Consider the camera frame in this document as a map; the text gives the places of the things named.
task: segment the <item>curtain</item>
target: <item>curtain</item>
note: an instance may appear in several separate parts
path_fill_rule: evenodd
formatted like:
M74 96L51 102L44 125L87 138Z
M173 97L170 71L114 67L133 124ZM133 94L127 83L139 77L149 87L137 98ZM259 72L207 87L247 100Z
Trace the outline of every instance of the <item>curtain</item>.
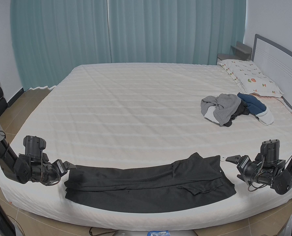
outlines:
M109 0L112 62L216 64L243 41L246 0Z
M24 89L53 86L82 64L111 62L107 0L11 0Z

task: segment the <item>white bed sheet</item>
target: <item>white bed sheet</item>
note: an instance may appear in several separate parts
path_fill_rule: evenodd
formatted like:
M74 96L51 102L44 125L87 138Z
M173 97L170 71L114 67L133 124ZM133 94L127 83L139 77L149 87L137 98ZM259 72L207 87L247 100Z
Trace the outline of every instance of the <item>white bed sheet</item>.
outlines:
M261 98L275 121L261 124L238 116L219 127L200 112L208 95L240 91L221 66L162 63L81 65L42 101L11 143L24 153L26 135L42 137L51 162L57 158L95 167L135 168L172 163L194 152L203 157L248 154L262 141L279 139L280 158L292 154L292 113L276 98ZM65 199L64 182L53 187L7 179L0 168L0 187L8 201L52 219L125 230L186 230L250 217L286 203L269 187L248 192L236 177L236 165L221 162L237 193L223 201L189 210L135 214L100 210Z

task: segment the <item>mattress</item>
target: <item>mattress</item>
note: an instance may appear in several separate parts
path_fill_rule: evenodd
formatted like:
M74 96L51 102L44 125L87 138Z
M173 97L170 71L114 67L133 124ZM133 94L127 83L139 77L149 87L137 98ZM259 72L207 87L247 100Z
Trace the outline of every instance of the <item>mattress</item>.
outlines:
M67 160L94 167L137 168L172 163L194 152L202 157L249 155L262 141L279 139L280 158L292 155L292 113L276 98L260 100L272 111L269 126L254 116L238 116L219 127L200 112L208 95L240 92L221 66L162 63L81 65L38 105L11 143L24 153L26 135L42 137L51 162ZM87 207L65 199L65 175L58 185L20 184L0 168L8 201L63 222L124 230L187 230L225 224L286 203L292 189L278 195L269 187L248 192L236 165L221 162L237 193L203 207L167 213L124 213Z

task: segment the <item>tiled floor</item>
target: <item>tiled floor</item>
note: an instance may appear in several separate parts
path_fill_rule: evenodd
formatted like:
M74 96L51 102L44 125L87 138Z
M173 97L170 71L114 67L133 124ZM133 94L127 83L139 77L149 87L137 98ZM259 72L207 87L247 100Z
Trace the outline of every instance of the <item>tiled floor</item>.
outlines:
M0 124L6 132L6 139L10 143L30 113L48 95L49 89L35 89L25 92L0 117ZM72 225L45 218L7 202L0 189L0 204L6 214L15 218L22 226L26 236L87 236L89 227ZM195 230L199 236L272 236L278 233L282 225L292 213L292 199L286 204L253 217L221 226L214 226ZM93 228L93 234L111 231L110 229Z

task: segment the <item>floral pillow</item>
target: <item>floral pillow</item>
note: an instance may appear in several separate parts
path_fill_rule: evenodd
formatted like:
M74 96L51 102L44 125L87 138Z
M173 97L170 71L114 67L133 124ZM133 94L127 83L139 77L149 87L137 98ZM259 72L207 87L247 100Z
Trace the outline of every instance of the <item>floral pillow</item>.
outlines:
M278 98L282 96L282 91L275 82L265 76L253 61L225 59L217 64L229 73L245 94L253 93Z

